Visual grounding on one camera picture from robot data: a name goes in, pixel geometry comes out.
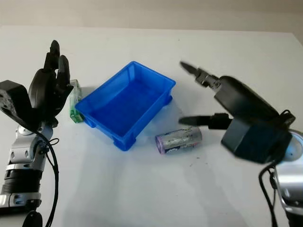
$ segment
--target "white tabletop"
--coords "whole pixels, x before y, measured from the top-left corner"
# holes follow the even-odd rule
[[[99,29],[76,27],[0,28],[0,80],[27,89],[43,67],[56,39],[70,62],[71,79],[92,91],[130,61],[172,79],[173,102],[137,137],[128,152],[84,123],[75,124],[65,105],[58,115],[54,148],[60,168],[55,227],[260,227],[270,213],[258,184],[261,165],[239,160],[220,145],[224,131],[201,128],[202,146],[161,156],[154,136],[179,127],[179,116],[224,112],[210,89],[200,87],[178,62],[186,60],[221,76],[232,75],[259,93],[279,112],[297,117],[303,129],[303,47],[289,33],[186,30]],[[0,171],[7,164],[17,124],[0,114]],[[47,164],[41,181],[47,220],[54,179]],[[280,226],[287,220],[279,203]]]

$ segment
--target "blue bin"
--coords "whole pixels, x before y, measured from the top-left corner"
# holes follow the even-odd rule
[[[82,99],[76,109],[123,151],[172,97],[176,82],[135,61]]]

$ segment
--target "robotic hand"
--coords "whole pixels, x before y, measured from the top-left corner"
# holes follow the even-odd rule
[[[265,195],[277,227],[274,205],[264,187],[262,176],[268,171],[270,182],[277,189],[290,227],[303,225],[303,134],[290,130],[295,117],[285,110],[279,114],[248,86],[229,76],[220,78],[181,62],[181,66],[196,77],[203,87],[210,87],[214,98],[234,117],[226,113],[213,116],[184,117],[182,124],[207,125],[209,129],[226,130],[221,143],[235,156],[256,163],[268,163],[259,174]]]
[[[46,223],[47,227],[51,226],[58,200],[59,171],[49,140],[53,128],[58,125],[55,116],[64,107],[72,89],[68,60],[64,55],[60,56],[55,40],[46,54],[43,69],[35,74],[28,94],[20,84],[9,80],[0,83],[0,109],[19,124],[0,194],[0,223],[3,226],[19,227],[23,223],[22,227],[42,227],[42,216],[36,208],[41,203],[40,180],[45,160],[49,160],[49,150],[55,174],[53,208]]]

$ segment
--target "green bottle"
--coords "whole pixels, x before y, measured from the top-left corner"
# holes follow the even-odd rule
[[[70,81],[74,89],[70,93],[70,117],[75,123],[83,122],[83,116],[78,110],[76,110],[75,105],[82,99],[82,92],[80,85],[76,79]]]

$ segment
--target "silver can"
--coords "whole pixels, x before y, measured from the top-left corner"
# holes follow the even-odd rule
[[[194,147],[202,141],[202,133],[197,127],[189,127],[156,136],[156,144],[160,154],[174,150]]]

